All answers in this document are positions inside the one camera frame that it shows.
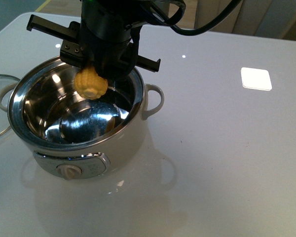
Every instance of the white table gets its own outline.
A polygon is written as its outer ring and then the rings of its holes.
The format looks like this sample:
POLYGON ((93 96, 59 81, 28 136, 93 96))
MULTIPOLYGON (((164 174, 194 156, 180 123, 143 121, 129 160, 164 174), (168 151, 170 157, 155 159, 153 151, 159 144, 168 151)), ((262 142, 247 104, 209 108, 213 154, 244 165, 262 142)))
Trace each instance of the white table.
MULTIPOLYGON (((0 32, 0 74, 59 54, 29 17, 0 32)), ((118 172, 65 181, 13 131, 0 138, 0 237, 296 237, 296 42, 144 26, 140 54, 161 58, 159 73, 140 71, 165 104, 118 172), (273 89, 244 88, 242 67, 268 70, 273 89)))

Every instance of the white pot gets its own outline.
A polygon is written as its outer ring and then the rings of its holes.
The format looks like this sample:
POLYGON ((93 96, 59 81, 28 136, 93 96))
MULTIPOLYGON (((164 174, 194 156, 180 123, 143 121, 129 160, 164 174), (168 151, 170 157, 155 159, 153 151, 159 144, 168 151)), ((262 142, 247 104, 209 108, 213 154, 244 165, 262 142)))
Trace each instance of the white pot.
POLYGON ((126 81, 109 82, 99 101, 85 100, 74 91, 77 71, 59 57, 46 61, 24 76, 8 104, 11 127, 38 164, 65 179, 90 178, 125 165, 146 135, 145 120, 164 102, 162 90, 144 84, 136 69, 126 81), (150 90, 161 100, 147 110, 150 90))

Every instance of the yellow corn cob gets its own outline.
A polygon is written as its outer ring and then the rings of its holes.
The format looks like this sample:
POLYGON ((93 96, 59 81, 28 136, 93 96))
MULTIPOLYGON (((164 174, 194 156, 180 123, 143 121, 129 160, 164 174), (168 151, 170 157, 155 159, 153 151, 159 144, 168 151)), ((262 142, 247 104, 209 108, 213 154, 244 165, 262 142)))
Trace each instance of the yellow corn cob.
POLYGON ((98 76, 94 67, 88 65, 76 74, 74 88, 81 97, 94 100, 106 93, 108 81, 98 76))

